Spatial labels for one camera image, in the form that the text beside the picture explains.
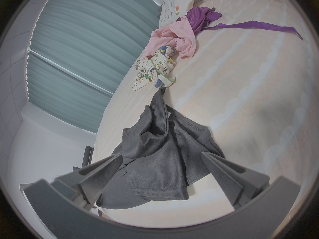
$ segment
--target curtain fold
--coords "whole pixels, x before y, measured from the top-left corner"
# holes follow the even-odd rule
[[[49,0],[30,49],[114,93],[159,25],[152,0]],[[29,52],[29,101],[77,127],[97,132],[111,96]]]

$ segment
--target pink cloth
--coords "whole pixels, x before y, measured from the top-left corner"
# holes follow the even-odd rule
[[[145,47],[143,57],[154,55],[163,46],[171,46],[179,51],[181,58],[192,57],[196,49],[196,39],[186,16],[181,21],[174,21],[152,32],[151,38]]]

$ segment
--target beige bedding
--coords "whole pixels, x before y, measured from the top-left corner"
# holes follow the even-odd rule
[[[206,30],[197,36],[191,58],[176,59],[176,82],[165,102],[211,129],[227,159],[301,185],[296,203],[319,170],[318,49],[301,17],[287,0],[204,0],[215,7],[217,23],[249,20],[293,26],[304,38],[258,29]],[[156,89],[133,91],[132,67],[108,104],[98,130],[92,162],[111,155],[123,128],[133,126]],[[221,217],[233,208],[212,175],[188,187],[187,201],[151,201],[108,218],[142,227],[178,227]]]

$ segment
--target tulip print pillow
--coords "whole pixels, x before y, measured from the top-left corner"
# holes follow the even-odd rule
[[[181,15],[186,15],[193,6],[194,0],[164,0],[159,18],[159,27],[172,24]]]

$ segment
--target purple ribbon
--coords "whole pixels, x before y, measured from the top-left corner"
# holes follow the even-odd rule
[[[241,28],[241,29],[264,29],[271,31],[289,32],[294,33],[303,38],[292,26],[277,26],[270,23],[259,22],[259,21],[248,21],[243,23],[237,23],[233,25],[226,25],[218,23],[216,26],[207,27],[211,22],[218,20],[222,14],[215,12],[215,8],[209,9],[208,7],[194,7],[187,12],[187,19],[192,26],[194,35],[196,36],[200,31],[206,29],[223,29],[223,28]]]

